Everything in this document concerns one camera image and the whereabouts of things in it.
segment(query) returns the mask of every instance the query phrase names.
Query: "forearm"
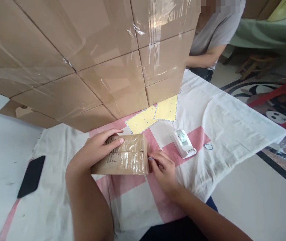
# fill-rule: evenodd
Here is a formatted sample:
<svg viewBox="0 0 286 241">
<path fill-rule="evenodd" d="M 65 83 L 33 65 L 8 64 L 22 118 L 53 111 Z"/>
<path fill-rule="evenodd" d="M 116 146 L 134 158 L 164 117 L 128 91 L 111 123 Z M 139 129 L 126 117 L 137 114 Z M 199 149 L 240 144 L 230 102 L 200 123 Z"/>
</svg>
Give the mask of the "forearm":
<svg viewBox="0 0 286 241">
<path fill-rule="evenodd" d="M 186 66 L 190 68 L 210 68 L 216 61 L 217 59 L 214 59 L 212 54 L 188 56 Z"/>
<path fill-rule="evenodd" d="M 251 240 L 242 230 L 182 188 L 172 198 L 199 227 L 208 240 Z"/>
<path fill-rule="evenodd" d="M 75 241 L 113 240 L 113 220 L 109 206 L 90 171 L 66 171 L 66 186 L 73 217 Z"/>
</svg>

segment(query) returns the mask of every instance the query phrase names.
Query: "hand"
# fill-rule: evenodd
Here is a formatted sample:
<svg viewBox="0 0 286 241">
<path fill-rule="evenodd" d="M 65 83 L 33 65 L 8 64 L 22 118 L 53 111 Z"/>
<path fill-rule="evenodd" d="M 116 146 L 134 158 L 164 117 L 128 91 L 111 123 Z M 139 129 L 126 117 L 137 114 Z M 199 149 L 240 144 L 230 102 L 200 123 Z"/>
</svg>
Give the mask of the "hand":
<svg viewBox="0 0 286 241">
<path fill-rule="evenodd" d="M 175 198 L 182 186 L 176 181 L 175 163 L 163 152 L 148 154 L 150 166 L 163 192 L 170 198 Z"/>
<path fill-rule="evenodd" d="M 90 170 L 90 168 L 106 157 L 114 148 L 124 142 L 123 138 L 119 138 L 112 143 L 105 145 L 105 141 L 110 136 L 122 133 L 123 130 L 111 129 L 96 134 L 90 138 L 85 145 L 76 153 L 67 166 L 66 172 L 82 172 Z"/>
</svg>

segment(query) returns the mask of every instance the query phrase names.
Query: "black phone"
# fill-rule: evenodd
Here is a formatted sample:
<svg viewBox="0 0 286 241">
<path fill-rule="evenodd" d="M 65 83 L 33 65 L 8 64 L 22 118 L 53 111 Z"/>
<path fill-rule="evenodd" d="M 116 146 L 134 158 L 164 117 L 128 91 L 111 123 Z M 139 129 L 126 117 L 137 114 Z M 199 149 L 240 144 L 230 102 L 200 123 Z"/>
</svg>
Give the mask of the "black phone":
<svg viewBox="0 0 286 241">
<path fill-rule="evenodd" d="M 22 198 L 36 191 L 40 175 L 42 174 L 44 161 L 45 156 L 41 156 L 29 162 L 17 198 Z"/>
</svg>

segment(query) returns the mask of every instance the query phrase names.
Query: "stacked cardboard box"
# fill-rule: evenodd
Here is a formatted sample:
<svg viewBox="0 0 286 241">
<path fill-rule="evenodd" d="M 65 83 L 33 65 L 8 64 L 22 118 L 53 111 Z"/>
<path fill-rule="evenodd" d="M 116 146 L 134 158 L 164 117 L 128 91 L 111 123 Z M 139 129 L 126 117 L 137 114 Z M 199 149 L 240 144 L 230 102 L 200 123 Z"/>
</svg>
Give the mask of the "stacked cardboard box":
<svg viewBox="0 0 286 241">
<path fill-rule="evenodd" d="M 199 7 L 1 0 L 0 94 L 84 132 L 145 109 L 179 92 Z"/>
</svg>

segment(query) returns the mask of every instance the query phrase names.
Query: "yellow paper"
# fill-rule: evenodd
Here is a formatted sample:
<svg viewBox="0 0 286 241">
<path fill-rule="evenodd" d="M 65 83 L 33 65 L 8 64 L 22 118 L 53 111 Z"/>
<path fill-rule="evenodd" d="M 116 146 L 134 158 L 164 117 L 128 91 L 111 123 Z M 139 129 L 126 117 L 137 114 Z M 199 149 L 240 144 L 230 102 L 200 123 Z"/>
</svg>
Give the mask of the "yellow paper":
<svg viewBox="0 0 286 241">
<path fill-rule="evenodd" d="M 152 105 L 146 110 L 143 110 L 137 115 L 128 119 L 125 123 L 130 128 L 132 134 L 140 134 L 158 121 L 157 119 L 153 118 L 154 115 L 155 106 Z"/>
<path fill-rule="evenodd" d="M 177 95 L 161 101 L 156 106 L 154 119 L 175 121 L 177 108 Z"/>
</svg>

